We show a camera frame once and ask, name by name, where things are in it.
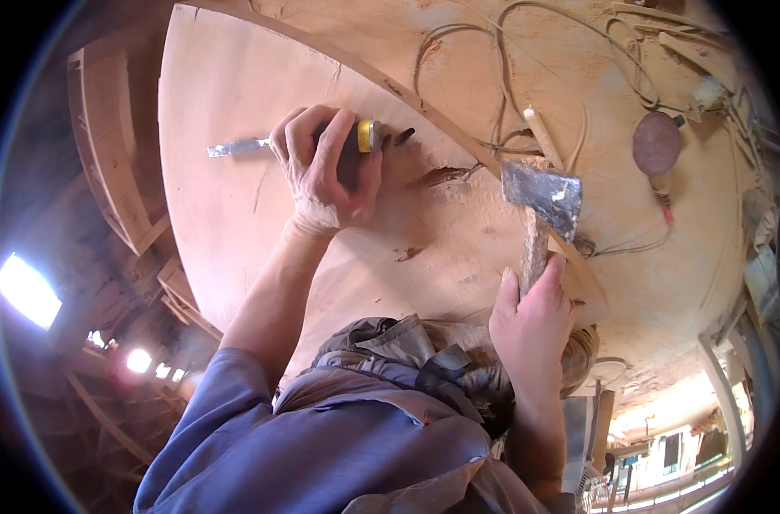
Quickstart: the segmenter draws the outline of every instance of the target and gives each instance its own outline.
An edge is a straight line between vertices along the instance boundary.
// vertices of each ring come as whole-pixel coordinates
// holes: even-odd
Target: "man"
[[[317,147],[321,123],[329,125]],[[505,270],[490,318],[515,391],[506,464],[490,455],[478,412],[440,374],[463,352],[434,355],[421,343],[418,317],[369,318],[340,332],[331,341],[341,344],[320,351],[274,411],[327,246],[375,210],[381,152],[363,157],[355,191],[336,179],[353,123],[349,111],[316,105],[273,130],[295,213],[145,474],[134,511],[544,512],[539,501],[558,503],[566,454],[560,360],[574,318],[559,254],[521,301],[518,277]]]

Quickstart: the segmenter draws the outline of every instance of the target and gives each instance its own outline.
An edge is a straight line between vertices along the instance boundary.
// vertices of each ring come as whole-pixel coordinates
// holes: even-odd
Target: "blue shirt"
[[[134,512],[430,512],[455,505],[468,486],[503,511],[546,511],[489,455],[476,421],[396,384],[317,368],[285,390],[274,414],[253,355],[221,349],[139,485]]]

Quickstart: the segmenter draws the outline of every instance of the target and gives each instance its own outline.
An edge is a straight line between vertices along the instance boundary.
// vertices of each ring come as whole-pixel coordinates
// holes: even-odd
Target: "forearm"
[[[539,499],[561,492],[567,459],[559,391],[561,367],[513,381],[516,412],[505,443],[508,466]]]
[[[221,348],[241,348],[256,356],[271,392],[299,342],[310,285],[332,239],[307,234],[293,219],[288,221],[221,340]]]

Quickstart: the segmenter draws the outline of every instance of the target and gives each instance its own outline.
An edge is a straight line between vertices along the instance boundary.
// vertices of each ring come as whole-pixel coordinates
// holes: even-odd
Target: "hand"
[[[575,304],[560,285],[566,265],[563,254],[550,252],[544,273],[521,301],[516,273],[508,268],[502,274],[490,338],[517,397],[539,394],[558,399],[561,356],[575,321]]]
[[[346,109],[314,105],[297,108],[270,134],[270,146],[282,163],[295,202],[293,221],[308,233],[334,236],[339,230],[363,224],[374,213],[381,184],[382,152],[361,157],[355,191],[336,176],[336,166],[355,117]],[[329,123],[313,142],[313,132]]]

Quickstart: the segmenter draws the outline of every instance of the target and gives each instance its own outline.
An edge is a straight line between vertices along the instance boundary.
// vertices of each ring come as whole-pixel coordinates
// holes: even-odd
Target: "right hand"
[[[346,109],[314,105],[297,108],[270,134],[270,146],[282,163],[293,195],[293,221],[307,233],[332,237],[347,226],[364,224],[375,211],[382,181],[381,151],[361,158],[355,191],[348,191],[336,176],[354,122],[353,113]],[[321,123],[329,124],[317,148],[313,132]]]
[[[561,356],[576,313],[560,285],[566,265],[563,254],[550,252],[544,273],[521,301],[516,273],[508,268],[502,274],[490,338],[517,394],[559,394]]]

